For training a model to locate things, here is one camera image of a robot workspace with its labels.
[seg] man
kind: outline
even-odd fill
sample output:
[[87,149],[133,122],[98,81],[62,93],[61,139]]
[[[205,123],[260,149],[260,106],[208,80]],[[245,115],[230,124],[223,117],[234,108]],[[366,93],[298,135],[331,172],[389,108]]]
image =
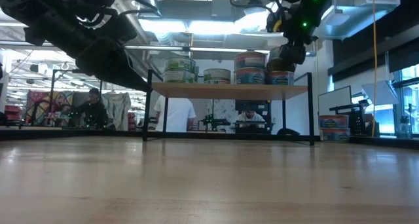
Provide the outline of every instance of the man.
[[[163,131],[164,123],[164,103],[166,98],[160,96],[155,105],[157,112],[157,126],[156,131]],[[167,132],[186,132],[191,128],[195,115],[195,110],[192,102],[188,99],[170,98],[168,108],[168,118],[166,131]]]
[[106,109],[100,102],[100,92],[97,88],[89,90],[88,101],[76,108],[75,112],[86,115],[84,121],[87,126],[96,126],[96,128],[107,126]]
[[[254,111],[244,111],[240,115],[237,116],[236,122],[249,122],[249,121],[259,121],[264,122],[265,120]],[[252,126],[251,124],[240,124],[240,128]],[[264,128],[263,124],[258,124],[255,127]]]

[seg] white shirt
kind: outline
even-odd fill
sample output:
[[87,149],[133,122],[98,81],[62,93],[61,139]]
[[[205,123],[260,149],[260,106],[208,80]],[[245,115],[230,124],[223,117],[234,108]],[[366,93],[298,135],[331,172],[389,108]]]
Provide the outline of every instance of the white shirt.
[[[155,105],[155,111],[160,112],[156,131],[163,131],[164,102],[166,98],[160,96]],[[192,102],[188,99],[170,98],[168,108],[167,132],[186,132],[188,119],[195,118],[195,110]]]
[[[257,113],[255,113],[255,115],[251,119],[249,119],[246,116],[246,112],[243,112],[242,114],[240,114],[240,115],[237,116],[236,122],[237,121],[262,121],[262,122],[264,122],[265,120],[263,119],[262,116],[260,116]],[[247,126],[249,126],[249,125],[248,124],[240,124],[239,127],[242,128],[242,127],[247,127]],[[259,125],[257,125],[257,127],[264,128],[264,125],[263,124],[259,124]]]

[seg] wooden shelf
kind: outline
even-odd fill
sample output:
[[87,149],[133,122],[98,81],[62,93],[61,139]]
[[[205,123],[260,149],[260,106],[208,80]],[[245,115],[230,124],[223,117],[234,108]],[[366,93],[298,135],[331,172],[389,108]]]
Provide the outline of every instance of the wooden shelf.
[[307,86],[262,84],[153,83],[152,87],[167,98],[288,100],[307,91]]

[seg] tuna can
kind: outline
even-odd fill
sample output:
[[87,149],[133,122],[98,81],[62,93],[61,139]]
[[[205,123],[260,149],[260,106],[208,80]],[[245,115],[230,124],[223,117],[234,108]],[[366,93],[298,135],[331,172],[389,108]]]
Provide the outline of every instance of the tuna can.
[[234,71],[236,84],[264,84],[264,70],[257,67],[245,67]]
[[188,58],[173,57],[164,62],[164,71],[188,71],[195,74],[195,61]]
[[193,83],[195,73],[188,71],[165,71],[163,76],[164,83]]
[[226,80],[206,80],[204,81],[205,84],[230,84],[230,81]]
[[280,58],[280,50],[281,47],[275,47],[269,52],[268,63],[266,64],[266,68],[268,71],[290,71],[295,72],[295,64],[293,63],[285,63]]
[[322,141],[348,143],[349,135],[350,135],[350,129],[332,129],[332,128],[320,129],[320,139]]
[[247,51],[239,53],[234,57],[234,70],[245,67],[257,67],[265,69],[266,55],[260,52]]
[[289,71],[273,71],[268,74],[268,84],[294,85],[294,73]]
[[204,71],[204,81],[223,80],[230,82],[231,71],[227,69],[207,69]]
[[319,116],[320,128],[349,128],[348,115]]

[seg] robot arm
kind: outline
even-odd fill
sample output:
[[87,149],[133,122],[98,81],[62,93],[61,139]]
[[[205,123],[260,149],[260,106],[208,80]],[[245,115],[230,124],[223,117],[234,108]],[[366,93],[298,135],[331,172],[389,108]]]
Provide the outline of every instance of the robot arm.
[[[132,67],[122,43],[137,33],[124,14],[109,7],[115,0],[0,0],[3,12],[26,24],[26,41],[46,40],[76,59],[87,75],[136,90],[151,87]],[[110,19],[104,23],[105,15]],[[100,28],[91,28],[104,23]]]
[[[283,0],[291,3],[290,8],[281,6],[280,0],[278,10],[270,14],[266,22],[267,32],[282,32],[288,39],[288,43],[280,47],[279,57],[285,64],[302,64],[306,58],[304,45],[309,45],[316,37],[313,37],[314,30],[320,25],[321,16],[330,7],[332,0]],[[262,5],[235,5],[236,7],[266,7]]]

